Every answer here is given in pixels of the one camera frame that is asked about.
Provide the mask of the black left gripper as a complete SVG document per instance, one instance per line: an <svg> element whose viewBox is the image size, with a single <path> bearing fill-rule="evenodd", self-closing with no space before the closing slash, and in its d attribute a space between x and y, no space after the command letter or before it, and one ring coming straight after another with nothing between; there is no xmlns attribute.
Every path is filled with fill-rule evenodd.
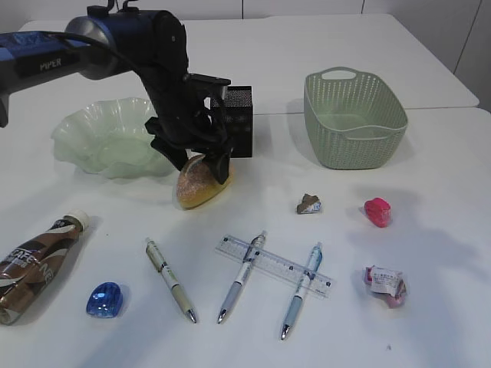
<svg viewBox="0 0 491 368"><path fill-rule="evenodd" d="M219 184L229 178L233 144L224 124L225 107L220 97L201 99L195 88L183 81L185 74L164 68L146 68L144 86L157 113L158 134L150 146L181 171L187 151L204 151L206 165Z"/></svg>

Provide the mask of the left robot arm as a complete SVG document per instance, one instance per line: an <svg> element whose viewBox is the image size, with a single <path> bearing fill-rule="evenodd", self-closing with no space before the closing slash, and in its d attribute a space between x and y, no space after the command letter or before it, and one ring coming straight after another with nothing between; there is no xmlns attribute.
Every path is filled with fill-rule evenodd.
<svg viewBox="0 0 491 368"><path fill-rule="evenodd" d="M221 104L229 80L189 72L185 26L171 12L141 10L132 1L92 5L63 32L17 31L1 36L1 124L16 92L70 74L98 81L128 71L141 80L155 114L146 122L151 146L176 169L201 153L215 180L229 178L233 150Z"/></svg>

